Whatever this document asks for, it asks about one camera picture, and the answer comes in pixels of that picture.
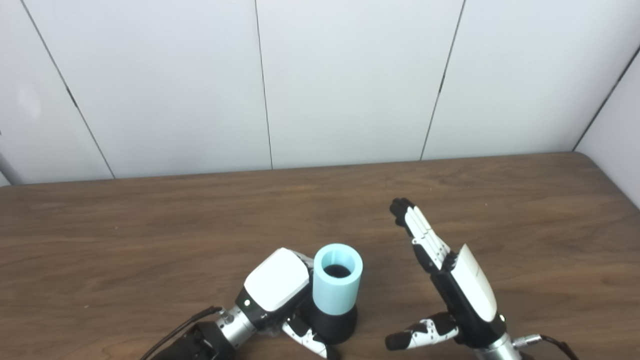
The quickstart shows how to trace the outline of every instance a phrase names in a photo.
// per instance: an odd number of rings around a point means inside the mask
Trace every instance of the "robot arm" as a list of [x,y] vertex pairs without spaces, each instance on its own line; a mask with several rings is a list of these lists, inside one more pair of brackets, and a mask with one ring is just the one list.
[[249,274],[230,310],[218,311],[215,322],[197,322],[151,359],[233,359],[236,349],[256,332],[276,334],[282,328],[311,351],[338,360],[340,354],[309,326],[300,333],[304,323],[295,316],[311,294],[312,271],[312,259],[289,249],[276,250]]

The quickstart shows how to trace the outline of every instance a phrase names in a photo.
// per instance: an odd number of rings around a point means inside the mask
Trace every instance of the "light blue cylinder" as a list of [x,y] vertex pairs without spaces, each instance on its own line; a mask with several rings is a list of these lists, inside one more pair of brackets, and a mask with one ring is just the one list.
[[[324,271],[330,265],[342,265],[351,274],[333,277]],[[321,248],[314,258],[313,298],[318,309],[328,315],[342,315],[356,303],[362,258],[353,247],[329,244]]]

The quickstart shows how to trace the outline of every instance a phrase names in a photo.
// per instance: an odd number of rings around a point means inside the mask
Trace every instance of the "wood grain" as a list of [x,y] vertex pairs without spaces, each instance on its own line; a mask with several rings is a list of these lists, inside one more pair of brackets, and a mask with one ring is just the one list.
[[[397,196],[471,246],[512,335],[554,336],[582,360],[640,357],[640,212],[562,153],[0,188],[0,358],[137,359],[191,314],[231,306],[277,247],[342,242],[365,264],[345,360],[472,359],[454,343],[385,350],[444,309],[388,213]],[[284,335],[238,358],[316,359]]]

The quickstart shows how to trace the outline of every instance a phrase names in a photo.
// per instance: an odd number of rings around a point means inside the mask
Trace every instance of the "black fingertip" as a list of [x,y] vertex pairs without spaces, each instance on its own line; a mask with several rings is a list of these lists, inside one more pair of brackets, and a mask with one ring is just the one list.
[[411,333],[406,331],[397,332],[385,338],[385,345],[389,351],[404,350],[409,347],[410,343]]
[[391,211],[391,214],[393,214],[396,218],[401,218],[404,220],[404,214],[406,214],[406,206],[402,206],[394,202],[393,204],[391,204],[391,206],[389,206],[389,211]]
[[342,356],[340,353],[334,348],[327,346],[326,347],[326,358],[327,360],[340,360]]

